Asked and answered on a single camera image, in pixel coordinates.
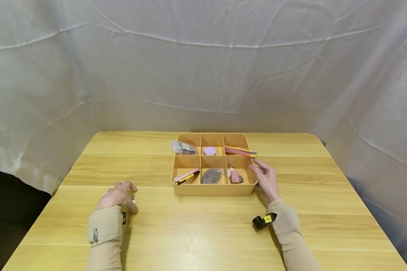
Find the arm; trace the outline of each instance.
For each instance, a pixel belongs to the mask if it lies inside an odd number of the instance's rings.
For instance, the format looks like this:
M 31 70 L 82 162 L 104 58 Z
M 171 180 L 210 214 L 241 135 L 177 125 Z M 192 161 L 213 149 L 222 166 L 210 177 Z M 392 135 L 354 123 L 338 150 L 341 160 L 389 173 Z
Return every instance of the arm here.
M 321 271 L 300 232 L 300 221 L 294 207 L 286 205 L 280 197 L 275 169 L 258 159 L 253 158 L 253 161 L 259 167 L 250 165 L 250 168 L 256 174 L 267 200 L 271 202 L 267 211 L 277 214 L 272 225 L 282 246 L 287 271 Z
M 91 243 L 87 271 L 121 271 L 122 214 L 121 206 L 138 211 L 128 195 L 128 189 L 137 188 L 130 181 L 115 183 L 114 188 L 103 195 L 89 217 L 87 241 Z
M 281 198 L 270 203 L 268 212 L 277 214 L 272 223 L 282 246 L 283 259 L 288 271 L 321 271 L 321 267 L 300 232 L 300 221 L 294 207 L 286 205 Z

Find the hand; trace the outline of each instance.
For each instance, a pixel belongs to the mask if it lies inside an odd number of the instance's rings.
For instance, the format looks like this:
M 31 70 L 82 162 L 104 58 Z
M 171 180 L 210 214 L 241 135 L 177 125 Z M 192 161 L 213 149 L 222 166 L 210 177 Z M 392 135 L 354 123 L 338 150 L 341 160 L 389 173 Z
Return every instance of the hand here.
M 130 181 L 123 183 L 116 182 L 115 187 L 110 188 L 109 191 L 101 197 L 95 210 L 119 205 L 121 207 L 128 207 L 135 214 L 139 209 L 128 195 L 128 189 L 130 188 L 133 192 L 137 192 L 137 187 Z
M 276 170 L 256 158 L 253 158 L 253 162 L 257 163 L 259 167 L 255 165 L 250 165 L 249 167 L 257 176 L 258 184 L 264 194 L 268 197 L 270 202 L 275 199 L 280 199 L 276 180 Z

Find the yellow organizer tray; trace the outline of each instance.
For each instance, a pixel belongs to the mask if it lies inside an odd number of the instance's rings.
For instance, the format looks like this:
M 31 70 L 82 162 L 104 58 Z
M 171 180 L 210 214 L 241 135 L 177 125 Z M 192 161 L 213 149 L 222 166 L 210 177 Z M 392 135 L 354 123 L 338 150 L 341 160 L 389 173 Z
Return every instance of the yellow organizer tray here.
M 249 149 L 247 137 L 240 133 L 181 133 L 179 142 L 188 143 L 197 148 L 197 155 L 175 154 L 172 176 L 170 181 L 174 186 L 175 195 L 178 196 L 249 196 L 257 178 L 249 165 L 253 164 L 251 157 L 235 154 L 226 154 L 224 146 L 235 146 Z M 212 146 L 216 149 L 215 155 L 204 155 L 204 148 Z M 223 175 L 217 184 L 202 184 L 201 177 L 211 168 L 223 169 Z M 234 168 L 243 177 L 243 183 L 229 182 L 227 170 Z M 195 168 L 200 174 L 181 185 L 175 185 L 173 179 Z

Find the pencil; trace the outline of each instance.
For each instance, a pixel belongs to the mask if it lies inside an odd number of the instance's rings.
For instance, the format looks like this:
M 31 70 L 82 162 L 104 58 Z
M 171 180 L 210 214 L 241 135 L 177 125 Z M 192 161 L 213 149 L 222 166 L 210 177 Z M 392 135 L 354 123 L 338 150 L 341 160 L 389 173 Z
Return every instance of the pencil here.
M 196 171 L 195 173 L 192 173 L 190 175 L 188 175 L 187 177 L 182 178 L 181 180 L 179 180 L 178 182 L 175 183 L 175 185 L 180 185 L 181 183 L 185 183 L 187 182 L 187 180 L 191 179 L 194 176 L 197 176 L 200 173 L 200 171 Z
M 225 146 L 225 148 L 237 149 L 237 150 L 239 150 L 239 151 L 245 151 L 245 152 L 252 153 L 252 154 L 258 154 L 257 151 L 252 151 L 252 150 L 250 150 L 250 149 L 243 149 L 243 148 L 231 147 L 231 146 Z
M 248 157 L 256 157 L 255 154 L 247 153 L 247 152 L 244 152 L 244 151 L 239 151 L 237 149 L 225 148 L 225 151 L 227 153 L 232 153 L 232 154 L 238 154 L 238 155 L 243 155 L 243 156 L 248 156 Z

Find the beige sleeve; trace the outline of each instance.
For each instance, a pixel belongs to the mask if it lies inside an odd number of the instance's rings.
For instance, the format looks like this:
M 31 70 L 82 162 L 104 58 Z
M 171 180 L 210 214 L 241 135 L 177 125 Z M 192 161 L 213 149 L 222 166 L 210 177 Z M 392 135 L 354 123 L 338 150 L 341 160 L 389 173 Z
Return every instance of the beige sleeve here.
M 282 199 L 276 199 L 267 210 L 277 214 L 272 225 L 282 246 L 287 271 L 321 271 L 300 232 L 300 221 L 294 207 L 286 205 Z
M 122 214 L 119 206 L 94 211 L 89 217 L 87 271 L 121 271 Z

